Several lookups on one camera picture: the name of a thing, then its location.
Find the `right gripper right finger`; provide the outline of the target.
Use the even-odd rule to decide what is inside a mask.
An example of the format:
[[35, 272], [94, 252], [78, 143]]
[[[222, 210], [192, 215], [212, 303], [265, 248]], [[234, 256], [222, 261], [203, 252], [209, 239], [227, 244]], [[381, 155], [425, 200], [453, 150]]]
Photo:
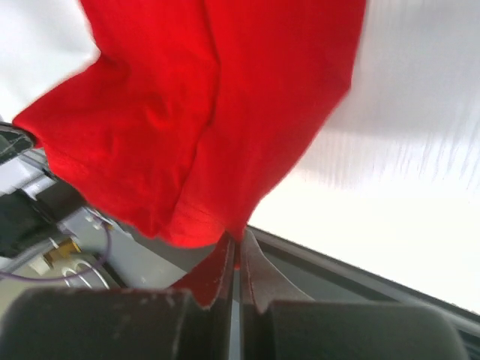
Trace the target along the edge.
[[314, 301], [264, 255], [241, 243], [243, 359], [466, 359], [452, 325], [425, 307]]

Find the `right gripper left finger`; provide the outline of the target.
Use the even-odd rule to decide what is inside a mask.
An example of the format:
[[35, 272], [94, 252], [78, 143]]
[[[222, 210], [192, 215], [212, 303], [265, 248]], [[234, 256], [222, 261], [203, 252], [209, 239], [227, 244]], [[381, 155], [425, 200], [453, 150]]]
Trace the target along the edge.
[[162, 290], [34, 288], [1, 320], [3, 359], [227, 359], [235, 242]]

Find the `red t shirt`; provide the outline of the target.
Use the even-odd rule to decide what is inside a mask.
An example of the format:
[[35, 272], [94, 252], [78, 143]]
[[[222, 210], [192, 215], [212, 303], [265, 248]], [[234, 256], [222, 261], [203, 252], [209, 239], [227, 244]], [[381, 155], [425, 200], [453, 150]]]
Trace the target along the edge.
[[84, 1], [98, 59], [13, 123], [94, 207], [236, 240], [349, 91], [364, 1]]

